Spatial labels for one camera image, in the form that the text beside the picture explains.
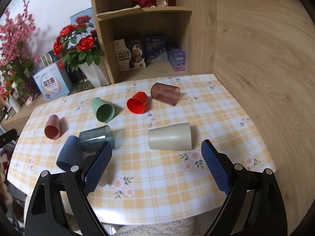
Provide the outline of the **glass dish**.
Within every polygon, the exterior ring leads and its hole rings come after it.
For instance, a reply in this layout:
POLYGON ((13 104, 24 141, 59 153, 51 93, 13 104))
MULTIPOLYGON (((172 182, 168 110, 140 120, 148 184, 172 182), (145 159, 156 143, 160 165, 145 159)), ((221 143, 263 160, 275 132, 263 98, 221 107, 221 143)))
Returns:
POLYGON ((91 89, 94 89, 95 87, 92 85, 90 80, 87 78, 84 78, 83 80, 78 81, 77 83, 72 85, 71 91, 68 93, 68 95, 76 94, 79 92, 88 91, 91 89))

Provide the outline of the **white milk carton box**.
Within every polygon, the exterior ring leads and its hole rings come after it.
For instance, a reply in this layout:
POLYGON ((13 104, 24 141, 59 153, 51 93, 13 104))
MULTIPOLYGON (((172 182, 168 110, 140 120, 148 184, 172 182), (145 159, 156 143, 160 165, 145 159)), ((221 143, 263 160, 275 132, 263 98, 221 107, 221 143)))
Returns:
POLYGON ((145 52, 140 38, 115 40, 114 46, 121 72, 146 67, 145 52))

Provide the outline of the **blue plastic cup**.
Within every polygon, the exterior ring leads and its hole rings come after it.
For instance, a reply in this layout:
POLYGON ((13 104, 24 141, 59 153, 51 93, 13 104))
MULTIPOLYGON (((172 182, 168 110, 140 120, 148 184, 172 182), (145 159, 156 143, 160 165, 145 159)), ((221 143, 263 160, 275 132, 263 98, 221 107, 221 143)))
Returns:
POLYGON ((79 138, 70 135, 61 148, 56 165, 63 171, 70 169, 74 165, 79 165, 81 163, 81 151, 79 138))

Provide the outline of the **dark blue snack box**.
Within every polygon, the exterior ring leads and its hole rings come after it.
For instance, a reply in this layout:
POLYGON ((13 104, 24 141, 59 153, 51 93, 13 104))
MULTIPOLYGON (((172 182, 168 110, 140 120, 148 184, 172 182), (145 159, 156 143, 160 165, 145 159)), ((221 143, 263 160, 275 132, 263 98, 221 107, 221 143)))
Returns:
POLYGON ((168 61, 168 37, 166 34, 145 35, 144 44, 148 65, 168 61))

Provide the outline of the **pink plastic cup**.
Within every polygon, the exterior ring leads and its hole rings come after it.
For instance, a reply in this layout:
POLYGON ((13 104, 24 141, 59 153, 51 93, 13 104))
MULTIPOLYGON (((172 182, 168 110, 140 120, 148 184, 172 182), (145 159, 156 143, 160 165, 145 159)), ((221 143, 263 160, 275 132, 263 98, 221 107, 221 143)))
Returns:
POLYGON ((57 140, 60 137, 60 121, 56 114, 52 114, 47 121, 44 134, 51 140, 57 140))

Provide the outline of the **red rose bouquet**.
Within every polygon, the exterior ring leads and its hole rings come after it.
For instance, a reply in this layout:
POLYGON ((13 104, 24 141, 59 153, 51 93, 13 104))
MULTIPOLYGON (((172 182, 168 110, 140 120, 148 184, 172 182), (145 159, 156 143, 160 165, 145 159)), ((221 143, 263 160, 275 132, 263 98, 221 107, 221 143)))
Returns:
POLYGON ((63 27, 53 45, 52 53, 60 58, 61 66, 71 73, 84 63, 99 65, 105 53, 100 48, 91 17, 78 16, 74 24, 63 27))

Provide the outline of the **white paper vase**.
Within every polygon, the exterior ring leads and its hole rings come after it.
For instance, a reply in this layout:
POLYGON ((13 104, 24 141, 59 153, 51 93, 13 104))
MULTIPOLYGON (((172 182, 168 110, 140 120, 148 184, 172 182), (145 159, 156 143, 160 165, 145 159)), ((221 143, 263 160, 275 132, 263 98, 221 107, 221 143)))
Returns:
POLYGON ((95 88, 110 85, 110 80, 103 59, 100 60, 99 65, 96 65, 94 62, 90 65, 83 63, 79 65, 79 69, 81 69, 86 78, 88 78, 95 88))

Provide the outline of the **yellow plaid floral tablecloth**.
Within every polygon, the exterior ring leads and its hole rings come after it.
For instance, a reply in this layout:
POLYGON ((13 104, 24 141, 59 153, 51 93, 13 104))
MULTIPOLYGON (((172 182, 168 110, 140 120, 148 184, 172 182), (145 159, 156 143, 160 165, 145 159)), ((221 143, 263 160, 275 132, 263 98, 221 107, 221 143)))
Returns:
POLYGON ((70 135, 101 126, 91 100, 110 102, 117 114, 109 122, 115 133, 113 156, 97 189, 88 200, 104 223, 137 225, 171 222, 219 207, 220 191, 201 156, 203 140, 252 171, 275 164, 251 118, 213 74, 134 80, 80 92, 37 107, 14 149, 7 178, 31 195, 40 173, 58 173, 58 155, 70 135), (175 106, 151 98, 155 83, 177 86, 175 106), (147 94, 145 112, 128 110, 127 100, 147 94), (44 129, 52 114, 60 121, 60 137, 51 140, 44 129), (150 129, 189 123, 190 151, 151 150, 150 129))

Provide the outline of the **beige plastic cup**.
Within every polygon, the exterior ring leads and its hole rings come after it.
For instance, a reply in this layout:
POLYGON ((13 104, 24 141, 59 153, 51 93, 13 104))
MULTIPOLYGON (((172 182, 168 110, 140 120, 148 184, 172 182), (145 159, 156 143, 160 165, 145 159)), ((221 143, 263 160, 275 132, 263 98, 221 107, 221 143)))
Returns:
POLYGON ((188 151, 192 149, 189 123, 150 129, 147 140, 152 150, 188 151))

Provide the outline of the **wooden shelf cabinet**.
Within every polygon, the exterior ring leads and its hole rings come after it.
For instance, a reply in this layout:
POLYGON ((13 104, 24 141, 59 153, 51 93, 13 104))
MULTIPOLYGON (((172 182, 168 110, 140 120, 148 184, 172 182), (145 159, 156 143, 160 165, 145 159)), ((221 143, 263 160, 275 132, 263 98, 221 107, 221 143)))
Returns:
POLYGON ((216 47, 216 0, 175 0, 175 6, 134 9, 132 0, 91 0, 95 26, 104 51, 103 69, 111 84, 133 79, 210 74, 216 47), (170 44, 186 53, 185 71, 168 62, 121 72, 114 41, 135 34, 168 36, 170 44))

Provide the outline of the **transparent teal cup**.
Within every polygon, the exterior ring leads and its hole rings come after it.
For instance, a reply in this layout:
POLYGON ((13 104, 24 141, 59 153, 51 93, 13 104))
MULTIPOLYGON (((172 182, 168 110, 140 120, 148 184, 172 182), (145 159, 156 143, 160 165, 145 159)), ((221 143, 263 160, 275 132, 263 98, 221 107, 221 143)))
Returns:
POLYGON ((115 146, 114 134, 107 125, 80 132, 79 145, 84 152, 97 151, 104 142, 108 142, 112 149, 115 146))

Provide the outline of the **purple small box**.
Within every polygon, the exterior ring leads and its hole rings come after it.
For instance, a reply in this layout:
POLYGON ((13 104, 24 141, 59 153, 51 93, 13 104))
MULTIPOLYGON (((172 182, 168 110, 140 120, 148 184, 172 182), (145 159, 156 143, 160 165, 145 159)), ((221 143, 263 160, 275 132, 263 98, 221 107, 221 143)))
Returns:
POLYGON ((180 48, 170 48, 168 50, 168 62, 174 71, 185 71, 186 53, 180 48))

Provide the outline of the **pink blossom branch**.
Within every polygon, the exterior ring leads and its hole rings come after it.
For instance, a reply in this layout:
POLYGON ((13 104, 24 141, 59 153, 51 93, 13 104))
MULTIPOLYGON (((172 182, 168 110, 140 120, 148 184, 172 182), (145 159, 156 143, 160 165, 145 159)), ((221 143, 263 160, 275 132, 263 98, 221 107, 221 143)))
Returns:
POLYGON ((38 57, 28 52, 27 40, 36 30, 34 18, 28 12, 29 1, 23 0, 23 11, 15 18, 5 10, 5 22, 1 25, 1 77, 8 91, 15 84, 22 95, 31 96, 37 92, 32 78, 38 57))

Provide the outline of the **red plastic cup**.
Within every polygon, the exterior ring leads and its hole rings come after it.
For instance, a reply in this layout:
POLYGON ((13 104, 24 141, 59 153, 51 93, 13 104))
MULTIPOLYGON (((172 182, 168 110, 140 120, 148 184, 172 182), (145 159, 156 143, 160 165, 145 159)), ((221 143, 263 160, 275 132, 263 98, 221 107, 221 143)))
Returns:
POLYGON ((146 109, 147 99, 148 97, 145 92, 137 92, 133 97, 127 100, 128 110, 135 114, 144 113, 146 109))

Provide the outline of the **green plastic cup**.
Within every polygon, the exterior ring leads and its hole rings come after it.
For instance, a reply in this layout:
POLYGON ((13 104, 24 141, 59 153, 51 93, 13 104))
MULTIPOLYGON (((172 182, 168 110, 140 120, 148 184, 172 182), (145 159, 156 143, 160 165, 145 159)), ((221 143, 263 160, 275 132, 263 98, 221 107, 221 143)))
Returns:
POLYGON ((114 107, 99 97, 91 100, 91 108, 99 122, 107 123, 114 118, 114 107))

